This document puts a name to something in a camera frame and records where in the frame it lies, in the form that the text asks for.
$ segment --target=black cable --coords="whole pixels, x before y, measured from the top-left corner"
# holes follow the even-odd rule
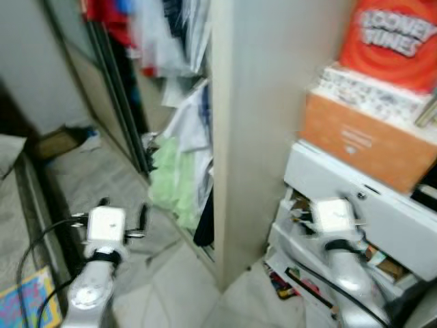
[[[329,287],[331,287],[333,290],[335,290],[336,292],[338,292],[339,294],[342,294],[345,298],[349,299],[349,301],[353,302],[353,304],[355,304],[356,306],[358,306],[360,309],[362,309],[362,311],[366,312],[368,315],[370,315],[372,318],[374,318],[376,321],[378,321],[384,328],[393,328],[393,326],[391,324],[386,323],[385,321],[383,321],[379,316],[377,316],[372,310],[370,310],[366,305],[364,305],[363,303],[361,303],[358,299],[356,299],[355,297],[353,297],[351,294],[349,294],[348,292],[344,291],[341,287],[337,286],[336,284],[334,284],[333,282],[330,282],[329,280],[327,280],[325,277],[323,277],[322,275],[320,275],[319,273],[315,272],[313,269],[310,269],[309,267],[307,267],[305,264],[295,260],[293,257],[290,257],[299,267],[301,267],[302,269],[304,269],[306,272],[312,274],[314,277],[318,278],[319,280],[321,280],[322,282],[324,282],[326,285],[328,285]]]
[[[53,296],[55,296],[58,292],[60,292],[61,290],[63,290],[65,287],[67,287],[68,285],[70,285],[74,279],[76,279],[76,277],[71,278],[70,280],[64,282],[63,284],[59,285],[58,287],[56,287],[48,297],[46,297],[46,299],[44,300],[44,302],[42,302],[42,305],[40,306],[40,308],[38,309],[38,321],[36,323],[36,328],[40,328],[41,327],[41,322],[42,322],[42,314],[44,313],[44,309],[46,308],[48,302],[50,302],[51,298]]]
[[[24,255],[22,256],[20,263],[18,264],[18,268],[16,271],[16,285],[17,285],[17,293],[18,293],[18,300],[20,301],[20,310],[21,310],[21,316],[25,322],[25,327],[26,328],[30,328],[29,326],[29,321],[27,319],[27,311],[26,311],[26,305],[25,305],[25,301],[23,298],[23,291],[22,291],[22,285],[21,282],[23,280],[23,267],[26,261],[27,256],[30,254],[30,252],[32,251],[33,248],[35,248],[35,246],[38,243],[41,243],[41,241],[44,240],[44,236],[49,233],[50,231],[54,230],[55,228],[59,227],[61,224],[64,223],[75,223],[80,221],[81,218],[76,217],[73,219],[64,219],[61,220],[57,223],[54,223],[53,225],[51,225],[50,227],[48,227],[47,229],[45,229],[41,235],[35,239],[30,246],[26,249],[26,252],[24,253]]]

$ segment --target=cardboard box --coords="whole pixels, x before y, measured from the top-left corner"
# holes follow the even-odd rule
[[[359,0],[340,64],[416,92],[437,83],[437,1]]]
[[[88,138],[85,128],[62,127],[43,136],[34,148],[39,159],[52,159],[79,147]]]
[[[437,157],[437,138],[433,142],[431,135],[420,134],[420,129],[397,128],[315,92],[307,96],[300,132],[303,139],[401,193],[411,192]]]

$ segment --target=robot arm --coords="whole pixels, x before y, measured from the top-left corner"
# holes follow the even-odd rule
[[[362,266],[352,244],[361,238],[355,228],[354,214],[349,201],[341,198],[322,200],[311,205],[311,212],[324,251],[333,283],[354,297],[382,321],[389,323],[380,289]],[[370,313],[333,290],[339,307],[342,327],[384,327]]]
[[[68,291],[68,311],[63,328],[112,327],[110,305],[114,275],[128,258],[124,246],[129,238],[144,237],[147,208],[141,209],[139,227],[125,231],[126,214],[121,208],[98,206],[89,213],[87,264]]]

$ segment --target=white cabinet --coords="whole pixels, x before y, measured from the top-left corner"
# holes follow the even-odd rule
[[[285,181],[311,200],[345,196],[367,239],[420,278],[437,277],[437,216],[307,143],[295,143]]]

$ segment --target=floor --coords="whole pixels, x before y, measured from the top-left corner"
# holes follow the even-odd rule
[[[147,189],[109,147],[78,149],[50,165],[70,211],[80,212],[109,196],[134,227]],[[133,241],[130,259],[116,277],[113,311],[119,327],[305,327],[300,297],[281,301],[260,262],[223,294],[164,212],[151,208],[145,239]]]

